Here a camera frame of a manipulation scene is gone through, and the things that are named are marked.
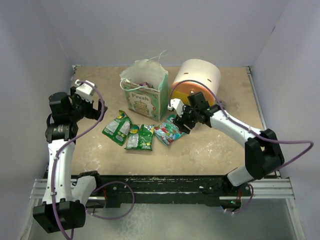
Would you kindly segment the teal mint blossom Fox's packet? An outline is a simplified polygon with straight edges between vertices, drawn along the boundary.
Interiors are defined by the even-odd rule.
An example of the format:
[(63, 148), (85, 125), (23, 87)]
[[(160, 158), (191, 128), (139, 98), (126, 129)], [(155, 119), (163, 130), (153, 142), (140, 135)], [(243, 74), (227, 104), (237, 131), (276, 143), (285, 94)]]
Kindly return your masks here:
[(170, 146), (174, 141), (185, 135), (185, 133), (180, 131), (179, 128), (173, 123), (175, 118), (176, 115), (171, 114), (164, 122), (154, 128), (154, 135), (165, 146)]

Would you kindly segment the green cake paper bag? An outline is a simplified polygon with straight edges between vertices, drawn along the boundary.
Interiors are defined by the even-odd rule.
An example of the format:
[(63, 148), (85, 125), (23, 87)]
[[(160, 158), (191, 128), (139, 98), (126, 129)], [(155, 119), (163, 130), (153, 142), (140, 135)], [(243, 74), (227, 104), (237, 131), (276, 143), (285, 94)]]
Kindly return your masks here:
[[(168, 51), (164, 50), (158, 56), (136, 60), (119, 75), (128, 109), (157, 122), (167, 112), (169, 73), (160, 63), (167, 55)], [(152, 84), (153, 88), (139, 86), (143, 82)]]

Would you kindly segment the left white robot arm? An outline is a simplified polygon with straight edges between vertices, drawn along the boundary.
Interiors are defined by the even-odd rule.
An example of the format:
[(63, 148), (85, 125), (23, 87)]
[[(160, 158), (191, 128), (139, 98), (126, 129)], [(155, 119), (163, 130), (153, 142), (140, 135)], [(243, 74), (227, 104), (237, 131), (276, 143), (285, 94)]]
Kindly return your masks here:
[(102, 98), (94, 108), (97, 86), (90, 81), (77, 80), (70, 93), (56, 92), (49, 96), (51, 113), (46, 120), (45, 138), (49, 153), (47, 184), (42, 203), (33, 208), (33, 218), (47, 233), (74, 231), (84, 226), (86, 203), (90, 196), (103, 191), (96, 170), (80, 173), (72, 186), (71, 168), (76, 141), (88, 133), (78, 133), (77, 123), (83, 118), (103, 120), (107, 107)]

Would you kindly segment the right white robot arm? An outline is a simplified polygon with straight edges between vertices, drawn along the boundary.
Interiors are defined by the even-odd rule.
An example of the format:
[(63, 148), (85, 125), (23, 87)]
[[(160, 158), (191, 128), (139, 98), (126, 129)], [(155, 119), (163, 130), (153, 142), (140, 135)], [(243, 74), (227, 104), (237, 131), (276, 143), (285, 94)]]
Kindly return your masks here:
[(244, 148), (244, 165), (222, 177), (222, 190), (235, 195), (242, 184), (260, 180), (284, 164), (284, 156), (275, 132), (251, 127), (231, 115), (218, 104), (210, 105), (202, 92), (188, 96), (188, 104), (173, 98), (168, 110), (176, 112), (173, 123), (189, 134), (197, 123), (226, 134)]

